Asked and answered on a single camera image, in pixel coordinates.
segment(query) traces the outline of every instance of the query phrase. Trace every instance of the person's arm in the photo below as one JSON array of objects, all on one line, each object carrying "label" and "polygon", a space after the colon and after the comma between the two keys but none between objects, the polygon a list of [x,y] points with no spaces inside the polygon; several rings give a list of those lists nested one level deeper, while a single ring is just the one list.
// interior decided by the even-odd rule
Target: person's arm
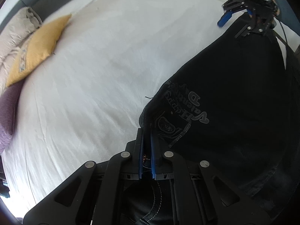
[{"label": "person's arm", "polygon": [[300,36],[300,22],[288,2],[286,0],[274,1],[279,7],[279,15],[276,18]]}]

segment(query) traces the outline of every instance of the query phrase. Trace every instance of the black cloth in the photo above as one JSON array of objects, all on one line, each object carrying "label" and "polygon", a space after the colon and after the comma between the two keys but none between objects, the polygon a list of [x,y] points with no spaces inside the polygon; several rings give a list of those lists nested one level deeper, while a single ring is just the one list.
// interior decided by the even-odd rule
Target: black cloth
[{"label": "black cloth", "polygon": [[299,64],[286,69],[272,30],[234,36],[247,13],[182,66],[145,107],[160,138],[187,160],[207,160],[265,209],[271,219],[299,184]]}]

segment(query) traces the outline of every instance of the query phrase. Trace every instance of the mattress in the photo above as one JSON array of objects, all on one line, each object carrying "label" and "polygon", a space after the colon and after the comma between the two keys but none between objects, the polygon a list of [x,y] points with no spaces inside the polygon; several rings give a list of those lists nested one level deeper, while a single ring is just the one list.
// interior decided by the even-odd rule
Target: mattress
[{"label": "mattress", "polygon": [[94,0],[77,12],[23,86],[2,157],[12,195],[30,209],[86,161],[124,150],[148,98],[239,16],[218,28],[221,5]]}]

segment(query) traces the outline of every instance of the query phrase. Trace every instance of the yellow pillow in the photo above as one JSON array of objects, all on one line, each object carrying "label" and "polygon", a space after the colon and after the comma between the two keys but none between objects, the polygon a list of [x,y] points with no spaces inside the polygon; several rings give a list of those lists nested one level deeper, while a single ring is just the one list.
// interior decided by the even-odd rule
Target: yellow pillow
[{"label": "yellow pillow", "polygon": [[56,47],[70,15],[60,17],[43,25],[22,45],[20,52],[10,69],[6,86],[10,86],[26,78],[41,62],[49,57]]}]

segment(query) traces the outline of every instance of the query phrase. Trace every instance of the silver bolt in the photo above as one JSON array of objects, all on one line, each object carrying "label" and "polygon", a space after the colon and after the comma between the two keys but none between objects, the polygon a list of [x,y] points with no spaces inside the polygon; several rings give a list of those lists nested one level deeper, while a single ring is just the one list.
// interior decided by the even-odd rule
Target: silver bolt
[{"label": "silver bolt", "polygon": [[129,156],[130,156],[130,153],[128,151],[123,151],[121,153],[121,157],[123,157],[123,158],[129,157]]},{"label": "silver bolt", "polygon": [[85,167],[87,167],[87,168],[91,168],[91,167],[93,167],[93,166],[95,165],[95,163],[94,163],[93,161],[88,161],[88,162],[86,162],[84,165],[85,165]]},{"label": "silver bolt", "polygon": [[173,152],[171,152],[171,151],[166,151],[165,152],[165,157],[172,157],[172,156],[174,156]]},{"label": "silver bolt", "polygon": [[200,162],[200,166],[201,167],[208,167],[209,166],[209,162],[208,161],[201,161]]}]

